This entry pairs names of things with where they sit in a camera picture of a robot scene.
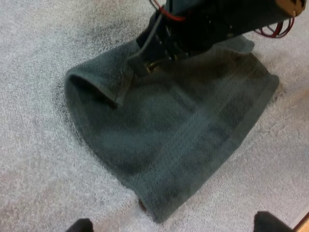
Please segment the towel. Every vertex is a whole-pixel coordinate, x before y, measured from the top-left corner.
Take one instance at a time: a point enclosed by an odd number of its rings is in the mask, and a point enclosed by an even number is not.
[[[156,222],[233,154],[277,89],[253,46],[240,36],[136,78],[125,65],[133,40],[68,71],[77,131]]]

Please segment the red wire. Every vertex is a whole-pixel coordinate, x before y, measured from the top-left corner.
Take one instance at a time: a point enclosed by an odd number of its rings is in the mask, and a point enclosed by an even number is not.
[[[165,15],[167,18],[176,21],[176,22],[184,22],[185,21],[185,17],[182,16],[174,16],[172,14],[170,14],[168,11],[166,11],[157,0],[153,0],[154,3],[159,7],[159,11]]]
[[[292,27],[294,25],[294,21],[295,21],[294,17],[292,19],[289,19],[289,25],[287,26],[287,28],[283,32],[282,32],[283,23],[278,23],[275,30],[273,30],[271,27],[268,26],[268,28],[273,32],[272,34],[266,34],[263,31],[263,28],[260,28],[259,31],[256,30],[255,32],[257,34],[263,35],[263,36],[268,37],[268,38],[279,39],[279,38],[286,36],[289,33],[289,31],[292,29]]]

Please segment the cable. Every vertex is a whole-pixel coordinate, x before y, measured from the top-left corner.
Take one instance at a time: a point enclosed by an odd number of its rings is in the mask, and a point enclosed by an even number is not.
[[[184,22],[185,21],[185,17],[182,16],[174,16],[172,14],[170,14],[168,11],[166,11],[157,0],[149,0],[150,3],[155,7],[155,5],[158,7],[157,10],[159,10],[159,12],[161,14],[163,14],[165,17],[169,18],[170,20],[176,21],[176,22]]]
[[[290,30],[292,29],[292,27],[294,25],[294,22],[295,22],[295,17],[290,18],[289,24],[284,31],[282,31],[283,23],[281,22],[281,23],[277,24],[276,29],[273,29],[270,26],[267,26],[267,28],[272,31],[272,34],[266,34],[263,31],[263,28],[259,28],[258,30],[255,30],[255,32],[259,35],[264,36],[264,37],[280,39],[280,38],[283,38],[284,36],[286,36],[290,32]]]

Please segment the towel fold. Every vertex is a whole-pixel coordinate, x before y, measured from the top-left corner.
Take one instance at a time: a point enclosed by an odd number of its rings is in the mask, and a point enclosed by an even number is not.
[[[232,155],[275,92],[279,79],[253,46],[240,36],[136,78],[125,63],[132,41],[68,71],[76,129],[156,222]]]

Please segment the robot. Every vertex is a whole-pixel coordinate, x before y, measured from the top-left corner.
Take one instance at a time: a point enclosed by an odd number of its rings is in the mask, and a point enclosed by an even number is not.
[[[156,12],[136,39],[140,50],[127,59],[137,77],[249,31],[282,38],[306,7],[306,0],[167,0],[164,7],[157,0],[150,2]],[[288,25],[283,30],[285,20]],[[275,23],[275,29],[269,26]]]

